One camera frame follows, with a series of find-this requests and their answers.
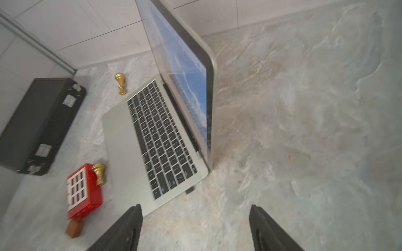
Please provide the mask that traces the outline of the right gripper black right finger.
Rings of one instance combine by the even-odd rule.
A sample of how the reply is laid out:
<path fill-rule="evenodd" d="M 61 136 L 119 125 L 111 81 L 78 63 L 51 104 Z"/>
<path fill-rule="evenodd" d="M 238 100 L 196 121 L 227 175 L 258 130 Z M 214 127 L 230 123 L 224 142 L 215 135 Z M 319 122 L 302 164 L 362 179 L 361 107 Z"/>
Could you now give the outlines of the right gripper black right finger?
<path fill-rule="evenodd" d="M 303 251 L 263 208 L 251 206 L 249 223 L 255 251 Z"/>

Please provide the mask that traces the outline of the silver laptop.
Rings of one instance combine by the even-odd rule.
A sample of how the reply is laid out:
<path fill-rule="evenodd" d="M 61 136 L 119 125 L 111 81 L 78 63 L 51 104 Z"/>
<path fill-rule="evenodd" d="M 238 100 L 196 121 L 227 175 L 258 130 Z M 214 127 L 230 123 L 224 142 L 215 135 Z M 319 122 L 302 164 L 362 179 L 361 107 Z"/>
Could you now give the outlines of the silver laptop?
<path fill-rule="evenodd" d="M 217 63 L 205 41 L 161 1 L 137 1 L 158 68 L 102 117 L 115 208 L 148 215 L 213 167 Z"/>

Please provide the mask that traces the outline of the black usb mouse receiver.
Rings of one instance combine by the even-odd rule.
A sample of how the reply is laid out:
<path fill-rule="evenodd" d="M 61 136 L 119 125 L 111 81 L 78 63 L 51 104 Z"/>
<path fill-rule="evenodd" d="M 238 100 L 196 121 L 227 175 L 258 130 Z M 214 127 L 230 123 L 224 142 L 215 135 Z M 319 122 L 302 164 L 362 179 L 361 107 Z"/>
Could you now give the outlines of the black usb mouse receiver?
<path fill-rule="evenodd" d="M 193 192 L 195 190 L 195 187 L 194 186 L 192 186 L 192 187 L 190 187 L 190 188 L 188 188 L 186 191 L 185 191 L 185 193 L 187 194 L 187 195 L 189 195 L 191 192 Z"/>

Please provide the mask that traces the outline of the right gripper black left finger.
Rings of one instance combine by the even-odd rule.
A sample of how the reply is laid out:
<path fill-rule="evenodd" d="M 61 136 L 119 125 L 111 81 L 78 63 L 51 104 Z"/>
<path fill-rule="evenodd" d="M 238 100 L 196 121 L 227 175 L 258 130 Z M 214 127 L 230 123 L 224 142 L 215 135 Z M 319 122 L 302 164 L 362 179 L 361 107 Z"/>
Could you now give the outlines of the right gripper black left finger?
<path fill-rule="evenodd" d="M 88 251 L 136 251 L 142 223 L 141 205 L 130 207 Z"/>

